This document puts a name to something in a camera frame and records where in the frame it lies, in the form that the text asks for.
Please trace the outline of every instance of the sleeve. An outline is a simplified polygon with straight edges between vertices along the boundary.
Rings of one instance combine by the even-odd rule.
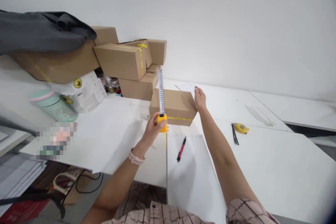
[[[259,204],[247,199],[234,199],[226,211],[226,223],[280,224]]]

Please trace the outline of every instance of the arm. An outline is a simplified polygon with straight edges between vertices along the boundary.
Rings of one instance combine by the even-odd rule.
[[[148,148],[152,146],[155,138],[160,132],[160,129],[167,124],[167,121],[163,120],[159,124],[155,125],[154,121],[158,115],[159,112],[155,113],[148,121],[143,137],[132,150],[132,153],[135,156],[143,158]],[[81,224],[98,224],[112,219],[119,205],[125,198],[138,168],[139,165],[132,164],[129,158],[126,158],[112,175],[110,180],[104,185],[102,191],[85,215]]]
[[[205,94],[199,87],[195,87],[195,103],[201,116],[205,140],[215,165],[226,206],[228,207],[230,202],[237,198],[247,198],[261,206],[246,181],[229,143],[207,110]]]

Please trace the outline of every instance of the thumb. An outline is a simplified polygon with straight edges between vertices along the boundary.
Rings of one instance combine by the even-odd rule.
[[[167,120],[163,120],[163,121],[161,121],[161,122],[159,122],[156,126],[155,126],[155,128],[157,128],[157,130],[161,130],[164,126],[166,126],[167,125]]]

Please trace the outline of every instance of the woman's left hand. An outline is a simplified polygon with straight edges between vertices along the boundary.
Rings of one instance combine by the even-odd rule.
[[[156,123],[155,120],[159,116],[160,112],[156,112],[148,121],[146,130],[138,142],[138,144],[134,147],[132,153],[142,158],[144,157],[146,151],[150,146],[152,146],[154,140],[156,139],[157,135],[159,134],[160,130],[166,126],[167,120],[163,120],[160,123]]]

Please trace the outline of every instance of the plaid shirt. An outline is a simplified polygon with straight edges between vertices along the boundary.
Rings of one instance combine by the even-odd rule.
[[[135,210],[123,215],[119,220],[112,219],[102,224],[210,224],[197,215],[176,206],[165,205],[152,201],[150,208]],[[264,208],[247,199],[233,200],[226,211],[228,224],[279,224]]]

